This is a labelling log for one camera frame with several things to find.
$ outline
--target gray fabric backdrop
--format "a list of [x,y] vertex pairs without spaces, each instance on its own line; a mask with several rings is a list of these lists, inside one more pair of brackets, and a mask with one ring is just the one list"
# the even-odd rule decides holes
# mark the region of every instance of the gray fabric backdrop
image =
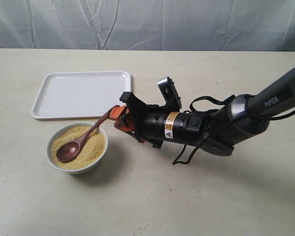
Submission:
[[0,0],[0,47],[295,51],[295,0]]

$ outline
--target white tray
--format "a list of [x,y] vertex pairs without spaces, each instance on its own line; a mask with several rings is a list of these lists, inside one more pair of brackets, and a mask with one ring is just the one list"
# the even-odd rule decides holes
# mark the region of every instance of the white tray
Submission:
[[100,117],[131,91],[124,71],[64,72],[47,75],[31,109],[36,119]]

